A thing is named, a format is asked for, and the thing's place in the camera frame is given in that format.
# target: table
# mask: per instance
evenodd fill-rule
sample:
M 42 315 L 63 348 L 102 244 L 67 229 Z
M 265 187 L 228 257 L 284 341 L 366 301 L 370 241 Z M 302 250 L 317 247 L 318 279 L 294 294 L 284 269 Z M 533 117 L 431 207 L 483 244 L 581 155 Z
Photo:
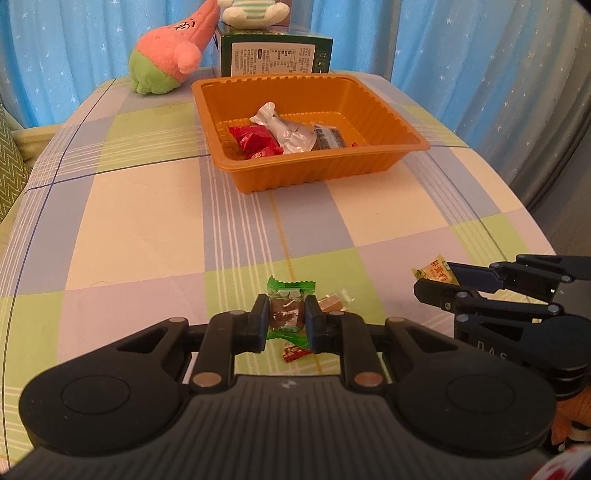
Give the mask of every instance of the table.
M 271 274 L 315 280 L 320 296 L 345 288 L 367 322 L 452 335 L 449 314 L 414 298 L 411 268 L 552 253 L 476 152 L 386 80 L 357 75 L 431 150 L 386 173 L 243 195 L 211 162 L 190 82 L 141 96 L 111 80 L 72 115 L 35 165 L 0 266 L 5 459 L 30 448 L 17 404 L 36 374 L 168 317 L 248 310 Z M 338 372 L 332 355 L 285 364 L 281 349 L 268 342 L 236 369 Z

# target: candy wrapper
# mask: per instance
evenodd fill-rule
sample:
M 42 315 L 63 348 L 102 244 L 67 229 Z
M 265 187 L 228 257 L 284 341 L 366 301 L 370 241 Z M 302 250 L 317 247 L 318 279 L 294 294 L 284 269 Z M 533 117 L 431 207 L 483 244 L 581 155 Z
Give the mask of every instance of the candy wrapper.
M 325 312 L 335 312 L 336 310 L 346 311 L 347 307 L 353 302 L 349 293 L 343 289 L 332 295 L 327 295 L 323 299 L 318 300 L 320 309 Z
M 285 363 L 288 364 L 298 358 L 302 358 L 303 356 L 311 355 L 312 352 L 309 350 L 302 348 L 300 346 L 294 345 L 291 342 L 286 342 L 283 346 L 283 360 Z
M 240 149 L 247 154 L 248 159 L 272 157 L 283 153 L 283 148 L 279 146 L 275 137 L 262 125 L 229 127 L 228 130 L 236 138 Z
M 282 338 L 294 345 L 308 348 L 304 328 L 304 299 L 316 290 L 316 282 L 286 283 L 269 278 L 267 293 L 271 302 L 271 321 L 267 339 Z
M 316 133 L 316 143 L 312 150 L 332 150 L 334 148 L 345 148 L 347 143 L 340 130 L 336 127 L 327 127 L 325 125 L 314 125 Z
M 263 105 L 251 122 L 268 128 L 284 154 L 309 152 L 316 144 L 316 133 L 310 127 L 281 119 L 272 102 Z
M 449 268 L 447 262 L 439 255 L 433 262 L 429 263 L 426 267 L 418 270 L 412 269 L 413 275 L 417 280 L 426 278 L 428 280 L 436 280 L 444 283 L 451 283 L 453 285 L 459 285 L 456 276 L 453 274 L 452 269 Z

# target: red wrapped candy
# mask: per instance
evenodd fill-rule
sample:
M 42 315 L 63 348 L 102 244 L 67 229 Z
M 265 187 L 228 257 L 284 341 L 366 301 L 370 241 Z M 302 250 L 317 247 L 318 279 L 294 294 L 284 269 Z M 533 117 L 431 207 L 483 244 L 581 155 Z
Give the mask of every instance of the red wrapped candy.
M 229 127 L 230 134 L 236 138 L 240 149 L 250 158 L 272 157 L 281 155 L 283 148 L 275 137 L 262 125 L 245 125 Z

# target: green striped plush toy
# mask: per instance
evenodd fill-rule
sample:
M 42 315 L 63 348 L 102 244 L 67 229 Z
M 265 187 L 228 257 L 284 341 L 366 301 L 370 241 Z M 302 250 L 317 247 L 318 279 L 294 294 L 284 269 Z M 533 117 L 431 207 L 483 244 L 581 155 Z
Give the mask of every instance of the green striped plush toy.
M 290 14 L 290 8 L 275 0 L 218 0 L 225 8 L 222 20 L 231 27 L 257 30 L 279 23 Z

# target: red candy wrapper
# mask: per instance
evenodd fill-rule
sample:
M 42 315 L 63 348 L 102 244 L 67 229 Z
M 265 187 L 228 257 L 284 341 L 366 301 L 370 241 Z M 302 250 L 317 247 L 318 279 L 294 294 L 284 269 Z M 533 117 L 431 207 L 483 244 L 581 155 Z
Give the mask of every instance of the red candy wrapper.
M 265 147 L 260 152 L 256 152 L 251 158 L 262 158 L 262 157 L 274 157 L 275 155 L 283 155 L 283 148 L 277 147 Z
M 262 125 L 245 125 L 229 127 L 230 134 L 236 138 L 240 149 L 248 155 L 248 159 L 281 155 L 283 148 L 275 137 Z
M 298 358 L 302 358 L 303 356 L 311 355 L 312 352 L 302 348 L 300 346 L 294 345 L 291 342 L 287 342 L 283 347 L 283 360 L 285 360 L 286 364 L 289 364 Z

